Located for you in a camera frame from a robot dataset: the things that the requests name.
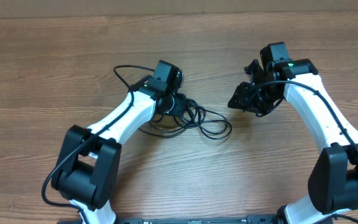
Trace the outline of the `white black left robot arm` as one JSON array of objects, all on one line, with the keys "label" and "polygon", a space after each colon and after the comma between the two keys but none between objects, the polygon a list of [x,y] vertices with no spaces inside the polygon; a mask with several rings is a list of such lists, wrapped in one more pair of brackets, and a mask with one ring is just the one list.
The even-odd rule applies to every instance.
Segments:
[{"label": "white black left robot arm", "polygon": [[66,207],[80,214],[78,223],[117,223],[109,199],[114,190],[122,145],[156,114],[180,116],[185,96],[178,93],[184,81],[175,65],[159,61],[152,75],[128,86],[124,101],[105,118],[87,128],[72,126],[66,133],[57,164],[45,179],[68,200]]}]

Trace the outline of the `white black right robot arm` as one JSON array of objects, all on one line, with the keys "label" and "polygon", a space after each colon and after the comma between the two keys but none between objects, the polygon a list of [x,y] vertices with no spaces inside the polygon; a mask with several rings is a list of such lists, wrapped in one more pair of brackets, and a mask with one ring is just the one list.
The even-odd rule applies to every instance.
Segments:
[{"label": "white black right robot arm", "polygon": [[307,194],[274,215],[248,215],[247,223],[332,223],[358,210],[358,130],[343,116],[309,59],[293,60],[285,43],[268,44],[244,69],[228,107],[270,114],[287,101],[298,112],[319,152]]}]

